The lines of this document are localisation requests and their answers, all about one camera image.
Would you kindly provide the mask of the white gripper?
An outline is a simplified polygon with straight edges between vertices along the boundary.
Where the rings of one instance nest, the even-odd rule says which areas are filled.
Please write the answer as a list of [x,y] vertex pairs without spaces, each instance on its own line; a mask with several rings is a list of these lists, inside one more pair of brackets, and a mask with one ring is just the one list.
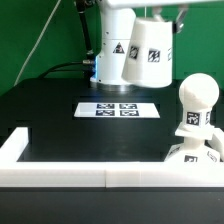
[[141,7],[153,7],[153,18],[158,22],[164,22],[162,17],[162,8],[154,6],[169,6],[180,5],[178,7],[178,15],[173,22],[173,32],[175,34],[180,33],[184,27],[184,18],[188,12],[188,6],[186,4],[204,3],[204,2],[217,2],[224,0],[105,0],[106,4],[113,9],[123,8],[141,8]]

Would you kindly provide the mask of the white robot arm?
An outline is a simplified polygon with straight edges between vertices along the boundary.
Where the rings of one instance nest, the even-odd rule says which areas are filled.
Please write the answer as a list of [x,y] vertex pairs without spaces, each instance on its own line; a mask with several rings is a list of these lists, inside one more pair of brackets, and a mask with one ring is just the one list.
[[[87,55],[95,63],[90,83],[127,91],[132,85],[163,88],[172,82],[173,35],[183,27],[188,6],[224,0],[75,0]],[[93,52],[85,11],[97,5],[101,50]]]

